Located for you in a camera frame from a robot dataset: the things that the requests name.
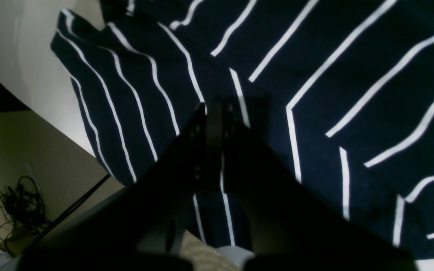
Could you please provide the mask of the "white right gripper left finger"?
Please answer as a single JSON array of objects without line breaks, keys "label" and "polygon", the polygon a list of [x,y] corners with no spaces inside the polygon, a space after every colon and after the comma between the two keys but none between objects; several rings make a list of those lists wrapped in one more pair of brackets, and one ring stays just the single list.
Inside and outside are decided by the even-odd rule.
[{"label": "white right gripper left finger", "polygon": [[136,184],[98,204],[19,257],[19,271],[191,271],[176,254],[186,209],[220,192],[223,110],[200,105],[184,131]]}]

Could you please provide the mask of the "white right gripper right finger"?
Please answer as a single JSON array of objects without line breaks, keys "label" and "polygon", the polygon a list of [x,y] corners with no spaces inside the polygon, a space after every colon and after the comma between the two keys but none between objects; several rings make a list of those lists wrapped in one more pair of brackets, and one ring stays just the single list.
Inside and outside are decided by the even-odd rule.
[{"label": "white right gripper right finger", "polygon": [[298,184],[277,155],[221,103],[225,192],[249,220],[245,271],[415,271],[412,256],[346,221]]}]

